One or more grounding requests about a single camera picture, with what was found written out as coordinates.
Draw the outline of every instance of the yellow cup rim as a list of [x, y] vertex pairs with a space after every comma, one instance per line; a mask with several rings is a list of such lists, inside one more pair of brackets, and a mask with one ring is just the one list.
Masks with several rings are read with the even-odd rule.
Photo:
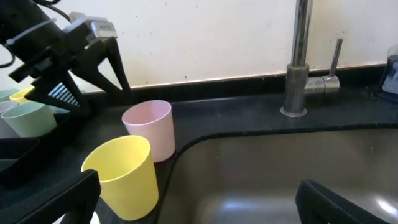
[[33, 88], [34, 87], [30, 87], [30, 88], [26, 88], [26, 89], [23, 89], [23, 90], [19, 90], [18, 92], [14, 93], [14, 94], [12, 94], [10, 96], [10, 100], [19, 100], [21, 98], [25, 98], [25, 95], [28, 92], [30, 92], [31, 90], [33, 90]]
[[87, 170], [87, 169], [83, 170], [83, 167], [84, 167], [86, 161], [87, 161], [97, 150], [99, 150], [100, 148], [104, 147], [105, 145], [111, 144], [112, 142], [117, 141], [117, 140], [120, 140], [120, 139], [123, 139], [123, 138], [135, 138], [135, 139], [138, 138], [138, 139], [144, 140], [144, 141], [147, 143], [147, 145], [148, 145], [148, 150], [147, 150], [147, 154], [146, 154], [145, 158], [141, 161], [141, 163], [140, 163], [136, 168], [130, 170], [129, 172], [127, 172], [127, 173], [125, 173], [125, 174], [123, 174], [123, 175], [121, 175], [121, 176], [119, 176], [119, 177], [116, 177], [116, 178], [113, 178], [113, 179], [110, 179], [110, 180], [102, 180], [102, 181], [100, 180], [99, 182], [102, 184], [102, 183], [108, 183], [108, 182], [112, 182], [112, 181], [115, 181], [115, 180], [118, 180], [118, 179], [122, 179], [123, 177], [125, 177], [125, 176], [131, 174], [131, 173], [134, 172], [136, 169], [138, 169], [140, 166], [142, 166], [142, 164], [147, 160], [148, 156], [150, 155], [150, 143], [149, 143], [148, 139], [146, 139], [146, 138], [144, 138], [144, 137], [142, 137], [142, 136], [127, 135], [127, 136], [121, 136], [121, 137], [117, 137], [117, 138], [114, 138], [114, 139], [112, 139], [112, 140], [109, 140], [109, 141], [103, 143], [102, 145], [98, 146], [97, 148], [95, 148], [95, 149], [86, 157], [86, 159], [83, 161], [83, 164], [81, 165], [81, 171], [83, 172], [83, 171]]

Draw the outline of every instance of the yellow cup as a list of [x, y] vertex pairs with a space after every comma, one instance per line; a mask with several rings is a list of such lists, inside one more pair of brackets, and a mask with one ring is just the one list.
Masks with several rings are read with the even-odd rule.
[[81, 171], [94, 169], [101, 184], [101, 198], [123, 220], [147, 215], [159, 198], [149, 141], [123, 136], [97, 147]]
[[23, 103], [28, 102], [29, 100], [25, 98], [25, 95], [33, 90], [34, 87], [26, 88], [24, 90], [18, 91], [10, 96], [10, 100], [16, 100], [21, 105]]

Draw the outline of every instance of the faucet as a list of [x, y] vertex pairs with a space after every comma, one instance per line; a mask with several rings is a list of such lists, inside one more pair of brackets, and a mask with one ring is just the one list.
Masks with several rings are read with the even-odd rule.
[[327, 95], [338, 92], [340, 89], [340, 82], [338, 77], [335, 76], [335, 72], [343, 39], [337, 40], [329, 75], [308, 77], [310, 66], [305, 63], [305, 57], [312, 2], [313, 0], [297, 0], [296, 2], [292, 61], [287, 65], [285, 101], [280, 109], [282, 114], [290, 117], [301, 117], [307, 114], [307, 109], [304, 107], [305, 95]]

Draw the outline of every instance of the black tray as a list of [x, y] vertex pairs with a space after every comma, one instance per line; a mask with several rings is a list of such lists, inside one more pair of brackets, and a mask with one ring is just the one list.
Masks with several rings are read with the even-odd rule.
[[24, 184], [57, 155], [54, 146], [64, 145], [81, 124], [67, 114], [55, 114], [57, 127], [37, 138], [0, 139], [0, 185], [14, 189]]

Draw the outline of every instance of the bottle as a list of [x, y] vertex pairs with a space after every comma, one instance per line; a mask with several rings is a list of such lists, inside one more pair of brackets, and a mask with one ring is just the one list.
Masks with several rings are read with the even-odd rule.
[[380, 79], [378, 96], [398, 102], [398, 44], [388, 49], [387, 65]]

